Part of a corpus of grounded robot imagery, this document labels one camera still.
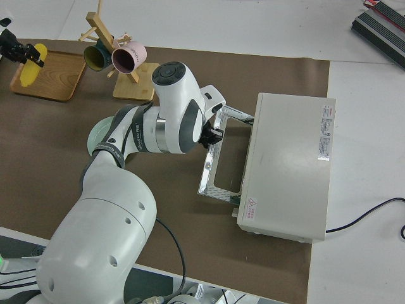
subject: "wooden base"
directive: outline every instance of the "wooden base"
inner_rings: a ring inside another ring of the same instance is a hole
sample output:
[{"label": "wooden base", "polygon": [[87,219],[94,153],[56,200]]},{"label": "wooden base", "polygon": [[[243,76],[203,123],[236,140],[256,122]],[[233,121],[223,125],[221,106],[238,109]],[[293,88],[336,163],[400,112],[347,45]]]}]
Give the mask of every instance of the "wooden base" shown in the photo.
[{"label": "wooden base", "polygon": [[137,69],[139,82],[134,84],[125,74],[120,73],[115,84],[113,96],[121,99],[152,100],[154,87],[152,73],[159,63],[144,62]]},{"label": "wooden base", "polygon": [[75,92],[77,83],[85,68],[83,55],[48,51],[45,65],[37,79],[23,87],[20,75],[24,65],[14,74],[10,89],[14,93],[56,101],[68,101]]}]

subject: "green mug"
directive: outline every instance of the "green mug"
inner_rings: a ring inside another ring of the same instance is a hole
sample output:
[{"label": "green mug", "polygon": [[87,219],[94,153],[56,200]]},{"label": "green mug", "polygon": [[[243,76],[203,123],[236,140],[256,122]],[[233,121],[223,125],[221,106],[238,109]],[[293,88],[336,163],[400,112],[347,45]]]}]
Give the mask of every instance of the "green mug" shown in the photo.
[{"label": "green mug", "polygon": [[96,45],[88,46],[84,50],[84,60],[89,68],[97,72],[112,64],[111,53],[100,39],[97,40]]}]

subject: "white sticker label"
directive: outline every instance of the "white sticker label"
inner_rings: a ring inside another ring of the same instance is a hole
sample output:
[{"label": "white sticker label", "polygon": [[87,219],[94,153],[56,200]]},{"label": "white sticker label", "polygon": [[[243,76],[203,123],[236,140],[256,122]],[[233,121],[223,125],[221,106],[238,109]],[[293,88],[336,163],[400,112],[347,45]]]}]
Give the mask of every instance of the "white sticker label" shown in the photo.
[{"label": "white sticker label", "polygon": [[321,134],[319,140],[318,159],[329,162],[332,150],[333,120],[335,111],[333,106],[323,106],[321,114]]},{"label": "white sticker label", "polygon": [[246,208],[246,219],[254,220],[254,216],[256,214],[256,207],[258,206],[258,201],[256,198],[248,198],[247,199],[247,208]]}]

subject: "screw hole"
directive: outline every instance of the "screw hole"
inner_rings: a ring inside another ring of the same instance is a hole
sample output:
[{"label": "screw hole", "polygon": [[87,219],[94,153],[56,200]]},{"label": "screw hole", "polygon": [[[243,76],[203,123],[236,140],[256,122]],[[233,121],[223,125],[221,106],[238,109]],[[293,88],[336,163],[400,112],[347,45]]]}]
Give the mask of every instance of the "screw hole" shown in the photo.
[{"label": "screw hole", "polygon": [[113,266],[113,267],[117,267],[117,266],[118,266],[118,262],[116,261],[116,258],[113,257],[112,255],[109,256],[109,263],[110,263],[111,266]]},{"label": "screw hole", "polygon": [[54,282],[53,282],[53,279],[50,278],[50,279],[49,279],[49,290],[50,290],[50,291],[53,291],[53,289],[54,289]]},{"label": "screw hole", "polygon": [[140,201],[138,201],[138,206],[140,209],[145,210],[144,204],[142,204]]}]

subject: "cable connector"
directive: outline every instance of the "cable connector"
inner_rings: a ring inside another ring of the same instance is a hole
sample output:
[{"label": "cable connector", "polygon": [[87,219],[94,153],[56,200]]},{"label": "cable connector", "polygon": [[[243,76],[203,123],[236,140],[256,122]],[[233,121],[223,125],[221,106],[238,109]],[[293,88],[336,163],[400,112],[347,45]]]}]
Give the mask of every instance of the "cable connector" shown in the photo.
[{"label": "cable connector", "polygon": [[164,299],[162,296],[153,296],[151,298],[145,299],[142,304],[163,304]]}]

